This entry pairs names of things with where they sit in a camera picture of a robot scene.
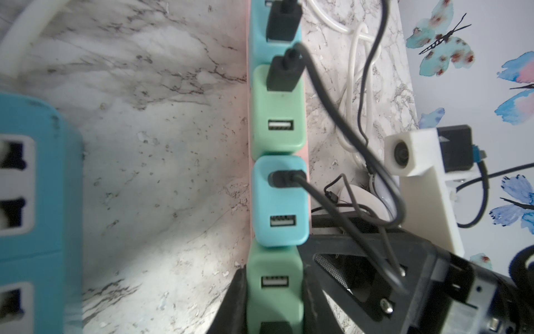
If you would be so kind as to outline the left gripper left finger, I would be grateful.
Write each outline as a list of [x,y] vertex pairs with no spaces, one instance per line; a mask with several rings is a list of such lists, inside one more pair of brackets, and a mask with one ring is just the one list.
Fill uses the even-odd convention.
[[207,334],[247,333],[248,283],[246,269],[238,269],[223,298]]

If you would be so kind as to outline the green charger front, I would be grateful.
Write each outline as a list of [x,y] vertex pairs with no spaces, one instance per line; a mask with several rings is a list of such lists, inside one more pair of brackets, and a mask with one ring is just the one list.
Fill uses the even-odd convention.
[[303,332],[303,262],[295,246],[267,248],[253,240],[246,265],[249,333],[282,323]]

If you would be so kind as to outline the blue power strip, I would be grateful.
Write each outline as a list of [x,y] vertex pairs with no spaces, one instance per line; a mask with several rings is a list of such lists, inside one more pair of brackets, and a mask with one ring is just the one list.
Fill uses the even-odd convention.
[[83,140],[54,107],[1,94],[1,332],[81,333]]

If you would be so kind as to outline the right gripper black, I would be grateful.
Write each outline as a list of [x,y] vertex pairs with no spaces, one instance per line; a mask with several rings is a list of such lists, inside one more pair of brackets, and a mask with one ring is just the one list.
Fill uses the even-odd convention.
[[532,333],[533,295],[505,276],[414,235],[394,232],[405,270],[397,292],[345,235],[299,247],[322,290],[365,333]]

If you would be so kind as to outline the pink power strip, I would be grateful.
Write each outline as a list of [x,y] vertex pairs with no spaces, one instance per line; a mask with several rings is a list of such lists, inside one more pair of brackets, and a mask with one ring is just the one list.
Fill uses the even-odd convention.
[[253,246],[295,249],[310,236],[305,65],[300,1],[250,1],[248,112]]

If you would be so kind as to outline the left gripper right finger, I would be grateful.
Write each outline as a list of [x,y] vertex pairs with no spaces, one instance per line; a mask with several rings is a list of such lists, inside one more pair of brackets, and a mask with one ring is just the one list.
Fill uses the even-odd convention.
[[305,334],[342,334],[335,314],[323,293],[320,282],[313,271],[303,274],[303,303]]

